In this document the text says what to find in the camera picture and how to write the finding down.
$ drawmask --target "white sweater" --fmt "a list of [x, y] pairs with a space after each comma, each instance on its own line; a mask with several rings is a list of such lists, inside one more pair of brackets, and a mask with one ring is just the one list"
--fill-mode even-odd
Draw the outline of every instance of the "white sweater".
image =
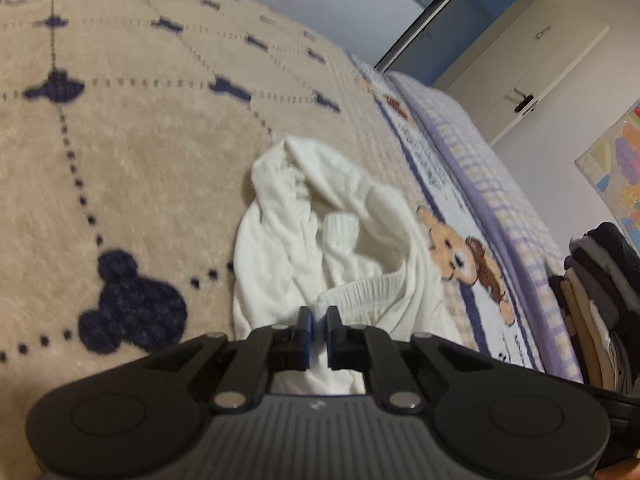
[[[396, 340], [431, 332], [460, 343], [426, 230], [402, 193], [333, 148], [287, 137], [252, 169], [256, 199], [242, 218], [234, 270], [238, 339], [293, 324], [302, 305], [316, 321], [337, 305], [344, 324], [377, 326]], [[307, 372], [283, 372], [272, 391], [363, 393], [360, 374], [333, 372], [316, 344]]]

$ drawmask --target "white door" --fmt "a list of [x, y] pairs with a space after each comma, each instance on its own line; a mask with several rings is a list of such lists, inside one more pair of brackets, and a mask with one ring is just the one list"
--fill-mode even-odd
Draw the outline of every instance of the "white door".
[[420, 16], [416, 0], [258, 0], [376, 64]]
[[[445, 92], [494, 144], [532, 112], [608, 30], [605, 23], [561, 2], [536, 0]], [[518, 107], [529, 96], [527, 104]]]

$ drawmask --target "colorful wall map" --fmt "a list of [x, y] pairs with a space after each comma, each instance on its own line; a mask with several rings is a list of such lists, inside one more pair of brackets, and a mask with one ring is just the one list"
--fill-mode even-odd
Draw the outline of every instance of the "colorful wall map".
[[640, 250], [640, 100], [575, 163]]

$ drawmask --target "gray ribbed panel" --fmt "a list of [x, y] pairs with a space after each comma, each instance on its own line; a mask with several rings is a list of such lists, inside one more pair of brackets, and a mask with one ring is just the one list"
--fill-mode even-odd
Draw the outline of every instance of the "gray ribbed panel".
[[[267, 396], [215, 418], [185, 456], [140, 480], [479, 480], [420, 420], [370, 397]], [[41, 480], [60, 480], [52, 474]]]

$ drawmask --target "white logo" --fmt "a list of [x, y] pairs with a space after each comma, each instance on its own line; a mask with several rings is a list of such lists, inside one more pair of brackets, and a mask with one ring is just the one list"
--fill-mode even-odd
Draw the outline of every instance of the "white logo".
[[316, 402], [310, 402], [309, 407], [317, 412], [318, 410], [326, 408], [326, 402], [324, 402], [324, 400], [316, 400]]

